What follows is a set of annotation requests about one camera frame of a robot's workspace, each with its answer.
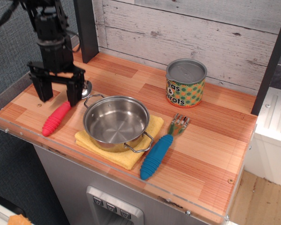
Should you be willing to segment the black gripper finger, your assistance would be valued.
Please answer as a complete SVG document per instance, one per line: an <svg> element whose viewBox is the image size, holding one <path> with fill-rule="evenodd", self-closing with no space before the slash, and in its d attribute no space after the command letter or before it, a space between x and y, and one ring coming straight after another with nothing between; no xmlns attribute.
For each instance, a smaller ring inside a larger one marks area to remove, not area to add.
<svg viewBox="0 0 281 225"><path fill-rule="evenodd" d="M75 106L82 98L84 73L84 70L80 70L67 81L67 98L71 107Z"/></svg>
<svg viewBox="0 0 281 225"><path fill-rule="evenodd" d="M53 97L52 82L47 71L30 71L30 78L41 101L46 102Z"/></svg>

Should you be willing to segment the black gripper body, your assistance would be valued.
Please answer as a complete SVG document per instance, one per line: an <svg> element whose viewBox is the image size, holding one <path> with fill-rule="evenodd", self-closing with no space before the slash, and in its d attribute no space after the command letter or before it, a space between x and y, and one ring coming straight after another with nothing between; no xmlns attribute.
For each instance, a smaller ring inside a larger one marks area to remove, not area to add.
<svg viewBox="0 0 281 225"><path fill-rule="evenodd" d="M59 83L83 86L84 70L74 65L71 42L41 46L42 62L29 62L30 78L35 86Z"/></svg>

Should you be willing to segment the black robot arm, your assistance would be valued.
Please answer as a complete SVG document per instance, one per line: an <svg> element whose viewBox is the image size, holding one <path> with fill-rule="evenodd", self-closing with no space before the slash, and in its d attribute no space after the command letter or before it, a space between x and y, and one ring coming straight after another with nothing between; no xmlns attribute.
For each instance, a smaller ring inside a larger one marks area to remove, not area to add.
<svg viewBox="0 0 281 225"><path fill-rule="evenodd" d="M82 98L85 70L73 64L69 26L59 0L22 0L37 33L42 61L28 63L29 76L38 97L46 102L53 96L52 83L67 87L67 99L75 106Z"/></svg>

